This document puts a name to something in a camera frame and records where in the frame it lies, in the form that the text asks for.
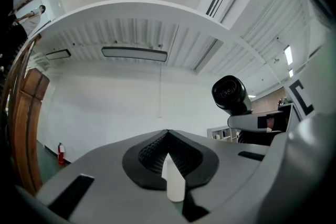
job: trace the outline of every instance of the white cylindrical object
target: white cylindrical object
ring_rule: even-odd
[[[172,202],[184,200],[185,180],[171,159],[167,160],[167,197]]]

